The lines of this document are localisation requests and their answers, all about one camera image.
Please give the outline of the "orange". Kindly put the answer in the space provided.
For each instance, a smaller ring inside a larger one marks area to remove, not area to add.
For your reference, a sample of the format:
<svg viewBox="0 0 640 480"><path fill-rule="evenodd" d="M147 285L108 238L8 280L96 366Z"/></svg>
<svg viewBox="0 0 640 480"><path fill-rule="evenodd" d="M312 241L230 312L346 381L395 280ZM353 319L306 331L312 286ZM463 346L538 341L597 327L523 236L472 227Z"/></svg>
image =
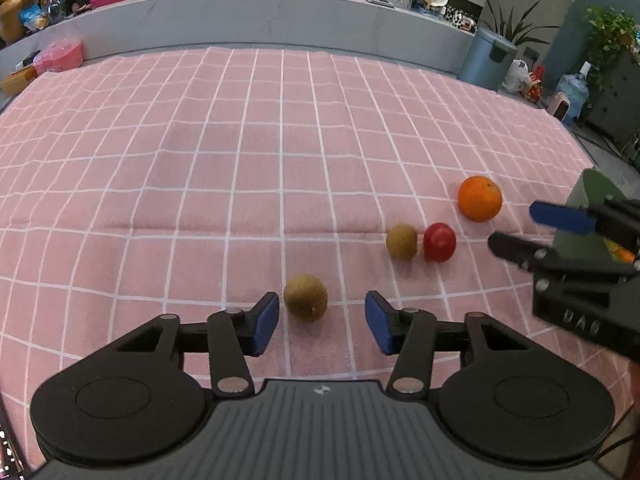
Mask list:
<svg viewBox="0 0 640 480"><path fill-rule="evenodd" d="M457 201L465 218L483 223L498 216L502 208L502 193L488 177L473 176L460 184Z"/></svg>
<svg viewBox="0 0 640 480"><path fill-rule="evenodd" d="M620 261L623 263L634 262L634 254L623 247L615 246L612 249L612 254L617 261Z"/></svg>

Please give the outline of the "kiwi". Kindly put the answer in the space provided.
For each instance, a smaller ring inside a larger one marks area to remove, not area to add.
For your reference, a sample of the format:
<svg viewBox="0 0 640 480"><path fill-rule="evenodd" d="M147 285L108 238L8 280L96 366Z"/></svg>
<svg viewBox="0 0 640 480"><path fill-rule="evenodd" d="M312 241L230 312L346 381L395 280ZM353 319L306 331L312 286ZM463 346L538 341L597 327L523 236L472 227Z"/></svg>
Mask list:
<svg viewBox="0 0 640 480"><path fill-rule="evenodd" d="M390 258L409 261L418 252L418 233L407 223L398 223L386 234L385 245Z"/></svg>
<svg viewBox="0 0 640 480"><path fill-rule="evenodd" d="M283 298L288 312L303 322L320 320L329 303L326 286L312 274L300 274L288 280Z"/></svg>

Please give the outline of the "red tomato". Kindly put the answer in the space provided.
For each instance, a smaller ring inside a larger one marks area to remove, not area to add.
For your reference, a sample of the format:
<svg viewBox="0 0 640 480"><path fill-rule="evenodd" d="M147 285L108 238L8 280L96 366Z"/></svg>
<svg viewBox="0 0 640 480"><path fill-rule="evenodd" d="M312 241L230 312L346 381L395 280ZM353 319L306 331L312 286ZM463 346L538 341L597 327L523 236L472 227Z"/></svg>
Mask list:
<svg viewBox="0 0 640 480"><path fill-rule="evenodd" d="M423 234L423 252L427 261L446 262L456 251L457 237L444 222L431 224Z"/></svg>

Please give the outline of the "green colander bowl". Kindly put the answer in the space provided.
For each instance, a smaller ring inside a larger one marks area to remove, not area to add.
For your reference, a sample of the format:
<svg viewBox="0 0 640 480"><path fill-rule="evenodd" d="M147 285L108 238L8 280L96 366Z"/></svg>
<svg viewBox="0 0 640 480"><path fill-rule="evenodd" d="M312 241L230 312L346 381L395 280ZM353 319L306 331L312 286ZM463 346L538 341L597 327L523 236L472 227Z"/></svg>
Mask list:
<svg viewBox="0 0 640 480"><path fill-rule="evenodd" d="M585 169L570 192L565 206L586 209L592 205L603 205L607 198L628 200L600 170ZM590 218L579 220L574 228L557 229L552 247L562 257L579 260L633 263L638 258L638 250L630 252L611 237L598 234L594 230L594 221Z"/></svg>

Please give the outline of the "small pink heater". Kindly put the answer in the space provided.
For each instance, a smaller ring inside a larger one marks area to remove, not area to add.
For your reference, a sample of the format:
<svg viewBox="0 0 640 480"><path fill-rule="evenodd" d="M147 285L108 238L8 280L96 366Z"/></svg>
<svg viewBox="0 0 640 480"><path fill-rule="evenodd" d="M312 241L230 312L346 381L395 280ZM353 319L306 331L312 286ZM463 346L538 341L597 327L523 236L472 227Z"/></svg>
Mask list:
<svg viewBox="0 0 640 480"><path fill-rule="evenodd" d="M550 98L547 106L547 112L549 115L557 119L559 122L564 122L570 111L570 98L562 91L557 91Z"/></svg>

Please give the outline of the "grey drawer cabinet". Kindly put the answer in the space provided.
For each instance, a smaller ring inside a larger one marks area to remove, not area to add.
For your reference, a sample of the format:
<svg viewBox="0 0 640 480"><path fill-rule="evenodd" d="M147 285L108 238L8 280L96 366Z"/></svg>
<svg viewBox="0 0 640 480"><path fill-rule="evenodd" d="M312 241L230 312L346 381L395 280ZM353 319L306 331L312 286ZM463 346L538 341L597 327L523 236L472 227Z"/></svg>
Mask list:
<svg viewBox="0 0 640 480"><path fill-rule="evenodd" d="M640 67L624 51L592 98L586 123L623 148L639 131Z"/></svg>

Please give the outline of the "blue water jug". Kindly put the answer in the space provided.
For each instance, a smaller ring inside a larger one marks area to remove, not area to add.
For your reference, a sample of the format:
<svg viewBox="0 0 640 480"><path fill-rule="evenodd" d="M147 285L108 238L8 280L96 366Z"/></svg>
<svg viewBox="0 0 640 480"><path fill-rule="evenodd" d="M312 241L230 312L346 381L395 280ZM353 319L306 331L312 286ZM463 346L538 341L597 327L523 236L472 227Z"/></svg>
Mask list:
<svg viewBox="0 0 640 480"><path fill-rule="evenodd" d="M589 98L587 76L590 68L591 64L585 61L577 73L563 75L556 85L555 91L563 93L568 99L568 111L563 119L564 124L570 125L579 117L582 107Z"/></svg>

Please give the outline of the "white plastic bag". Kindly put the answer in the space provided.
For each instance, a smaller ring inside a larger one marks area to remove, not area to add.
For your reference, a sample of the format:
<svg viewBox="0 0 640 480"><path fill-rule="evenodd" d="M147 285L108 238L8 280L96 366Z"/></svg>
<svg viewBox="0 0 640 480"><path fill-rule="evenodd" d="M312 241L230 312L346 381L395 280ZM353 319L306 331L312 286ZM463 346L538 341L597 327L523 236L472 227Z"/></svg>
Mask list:
<svg viewBox="0 0 640 480"><path fill-rule="evenodd" d="M524 60L517 58L513 60L506 76L502 81L502 88L506 93L518 93L523 84L529 82L529 68Z"/></svg>

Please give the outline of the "pink checkered cloth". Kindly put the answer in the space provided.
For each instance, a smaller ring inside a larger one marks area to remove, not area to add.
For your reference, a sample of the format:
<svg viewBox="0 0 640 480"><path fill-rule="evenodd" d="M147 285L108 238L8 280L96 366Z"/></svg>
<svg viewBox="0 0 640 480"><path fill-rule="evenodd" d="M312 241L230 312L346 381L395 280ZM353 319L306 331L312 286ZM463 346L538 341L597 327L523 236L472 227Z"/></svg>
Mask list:
<svg viewBox="0 0 640 480"><path fill-rule="evenodd" d="M550 240L534 200L564 202L590 159L543 110L426 70L326 52L116 56L33 81L1 115L1 394L18 444L58 370L165 312L202 322L312 274L329 307L282 316L266 377L385 380L364 320L371 289L459 321L483 311L596 376L631 406L625 359L533 317L530 277L494 231ZM488 177L498 216L473 222L460 184ZM423 234L454 230L446 262ZM398 223L418 233L390 258Z"/></svg>

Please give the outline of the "blue-grey trash bin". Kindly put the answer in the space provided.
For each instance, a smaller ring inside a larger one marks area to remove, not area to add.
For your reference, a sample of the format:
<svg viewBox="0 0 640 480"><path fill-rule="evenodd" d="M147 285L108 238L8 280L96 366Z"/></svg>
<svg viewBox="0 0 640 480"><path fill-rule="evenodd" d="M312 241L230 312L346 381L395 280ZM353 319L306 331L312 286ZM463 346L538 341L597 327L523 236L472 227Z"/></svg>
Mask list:
<svg viewBox="0 0 640 480"><path fill-rule="evenodd" d="M503 82L518 48L496 32L479 28L465 55L457 80L496 91Z"/></svg>

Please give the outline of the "potted plant behind bin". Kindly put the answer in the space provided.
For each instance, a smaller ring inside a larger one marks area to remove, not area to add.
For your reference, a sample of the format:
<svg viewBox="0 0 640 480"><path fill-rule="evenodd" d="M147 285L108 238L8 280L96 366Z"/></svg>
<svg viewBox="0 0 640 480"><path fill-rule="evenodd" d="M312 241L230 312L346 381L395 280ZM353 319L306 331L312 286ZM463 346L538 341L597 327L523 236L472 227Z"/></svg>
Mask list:
<svg viewBox="0 0 640 480"><path fill-rule="evenodd" d="M540 0L532 3L518 18L514 13L514 6L509 12L503 10L500 0L485 0L485 6L489 12L489 18L479 18L476 23L476 30L488 30L493 32L514 44L515 47L522 46L523 44L550 44L547 39L539 38L535 35L535 32L540 30L555 30L559 29L559 25L541 25L532 22L529 17L538 6L541 4Z"/></svg>

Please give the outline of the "pink storage box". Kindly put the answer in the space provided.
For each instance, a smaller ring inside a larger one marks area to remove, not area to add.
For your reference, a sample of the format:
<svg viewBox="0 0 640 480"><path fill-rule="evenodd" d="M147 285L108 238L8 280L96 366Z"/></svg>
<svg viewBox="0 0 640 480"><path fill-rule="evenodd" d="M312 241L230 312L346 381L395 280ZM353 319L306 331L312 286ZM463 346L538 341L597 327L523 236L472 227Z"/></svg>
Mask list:
<svg viewBox="0 0 640 480"><path fill-rule="evenodd" d="M41 50L32 61L38 75L61 73L84 64L84 44L79 39L64 38Z"/></svg>

